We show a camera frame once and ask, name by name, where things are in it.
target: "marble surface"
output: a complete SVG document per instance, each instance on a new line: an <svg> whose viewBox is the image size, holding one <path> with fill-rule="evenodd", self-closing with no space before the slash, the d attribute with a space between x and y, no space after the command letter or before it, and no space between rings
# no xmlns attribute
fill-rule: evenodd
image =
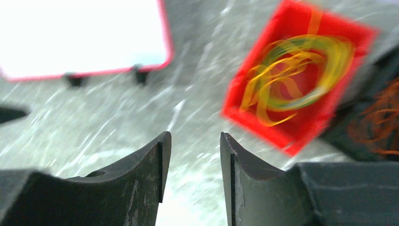
<svg viewBox="0 0 399 226"><path fill-rule="evenodd" d="M220 132L288 169L297 161L347 161L320 140L290 159L220 118L226 87L278 0L165 0L175 46L173 63L147 87L126 74L92 78L73 90L64 81L6 83L0 103L32 113L0 128L0 168L39 168L59 177L85 176L142 147L162 131L173 151L158 226L227 225L219 158ZM368 62L399 40L399 7L374 0L323 1L324 7L379 27ZM364 80L367 67L351 93Z"/></svg>

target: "red border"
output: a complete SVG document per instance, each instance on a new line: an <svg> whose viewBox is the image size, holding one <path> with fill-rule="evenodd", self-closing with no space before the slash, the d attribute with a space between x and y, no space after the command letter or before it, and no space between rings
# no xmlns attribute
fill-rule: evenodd
<svg viewBox="0 0 399 226"><path fill-rule="evenodd" d="M164 43L166 45L166 61L163 62L160 65L146 65L143 66L140 71L142 72L148 72L148 71L156 71L156 70L161 70L168 66L170 62L172 62L173 55L174 55L174 50L173 50L173 42L172 42L172 34L170 32L170 26L168 22L168 14L166 11L165 3L163 0L157 0L158 2L158 8L160 10L160 18L161 18L161 23L162 23L162 31L163 31L163 39ZM132 68L120 68L120 69L112 69L112 70L106 70L106 71L99 71L99 72L85 72L85 73L76 73L76 77L88 77L88 76L97 76L97 75L107 75L107 74L115 74L115 73L123 73L123 72L128 72ZM24 78L15 78L15 79L10 79L5 76L3 76L1 68L0 68L0 77L5 79L8 82L19 82L19 81L35 81L35 80L48 80L48 79L59 79L63 76L63 74L57 74L57 75L42 75L42 76L33 76L33 77L24 77Z"/></svg>

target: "white board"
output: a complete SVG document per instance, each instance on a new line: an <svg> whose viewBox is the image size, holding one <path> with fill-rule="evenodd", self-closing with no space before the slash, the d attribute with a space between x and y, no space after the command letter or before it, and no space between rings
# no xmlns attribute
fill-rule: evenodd
<svg viewBox="0 0 399 226"><path fill-rule="evenodd" d="M0 74L8 81L165 67L163 0L0 0Z"/></svg>

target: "red plastic bin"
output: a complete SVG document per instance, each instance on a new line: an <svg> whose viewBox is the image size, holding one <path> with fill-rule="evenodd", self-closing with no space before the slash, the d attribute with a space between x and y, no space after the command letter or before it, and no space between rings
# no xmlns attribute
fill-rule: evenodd
<svg viewBox="0 0 399 226"><path fill-rule="evenodd" d="M335 109L346 87L363 63L379 31L367 25L351 21L341 16L324 12L319 35L343 36L356 47L354 59L347 74L323 98L316 103L296 111L294 118L273 127L264 126L256 117L255 111L241 112L239 106L248 82L248 71L262 60L262 50L270 43L306 34L311 19L312 7L307 3L283 0L264 28L258 41L244 60L241 68L229 84L222 116L228 118L260 138L272 142L290 156L297 154L305 145L320 135L329 125ZM298 87L303 92L314 88L316 79L311 69L295 76ZM269 112L272 119L284 118L291 113Z"/></svg>

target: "yellow cable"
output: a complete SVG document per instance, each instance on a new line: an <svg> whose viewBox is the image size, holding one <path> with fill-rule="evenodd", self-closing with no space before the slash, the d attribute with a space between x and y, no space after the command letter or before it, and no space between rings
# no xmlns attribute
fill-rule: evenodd
<svg viewBox="0 0 399 226"><path fill-rule="evenodd" d="M256 105L258 119L266 126L275 126L293 118L296 113L272 121L267 110L285 112L309 106L328 93L347 73L353 60L354 45L344 37L317 35L321 17L322 11L314 7L308 34L279 40L266 47L264 60L248 72L255 75L244 91L241 111ZM315 64L322 73L315 89L303 95L291 77L304 72L309 64ZM283 65L283 69L277 69L277 65ZM291 99L280 93L282 85L286 86Z"/></svg>

